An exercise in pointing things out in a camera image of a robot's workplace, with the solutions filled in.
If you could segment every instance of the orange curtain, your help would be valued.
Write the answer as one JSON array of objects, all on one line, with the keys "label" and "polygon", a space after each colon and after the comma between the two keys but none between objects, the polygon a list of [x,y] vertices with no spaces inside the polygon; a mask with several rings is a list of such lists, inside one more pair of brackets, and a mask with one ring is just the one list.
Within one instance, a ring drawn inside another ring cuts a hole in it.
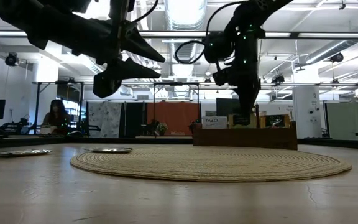
[{"label": "orange curtain", "polygon": [[[189,125],[198,119],[198,105],[196,103],[167,103],[160,102],[155,104],[155,119],[168,126],[165,135],[169,136],[172,132],[185,133],[191,136]],[[147,104],[147,123],[153,120],[153,103]]]}]

